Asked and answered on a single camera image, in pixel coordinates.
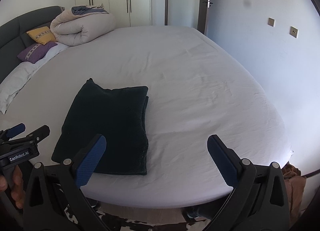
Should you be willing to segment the left hand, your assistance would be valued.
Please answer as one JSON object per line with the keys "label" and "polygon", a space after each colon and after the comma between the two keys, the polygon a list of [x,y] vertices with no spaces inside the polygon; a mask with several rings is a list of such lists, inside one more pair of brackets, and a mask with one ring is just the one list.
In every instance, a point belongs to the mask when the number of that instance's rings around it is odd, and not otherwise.
{"label": "left hand", "polygon": [[[13,186],[11,188],[11,197],[14,200],[16,207],[18,209],[22,209],[24,206],[25,200],[25,191],[23,190],[23,178],[22,172],[19,166],[15,166],[14,171],[12,173],[12,181]],[[3,193],[8,187],[8,182],[6,178],[1,175],[0,176],[0,189],[1,193]]]}

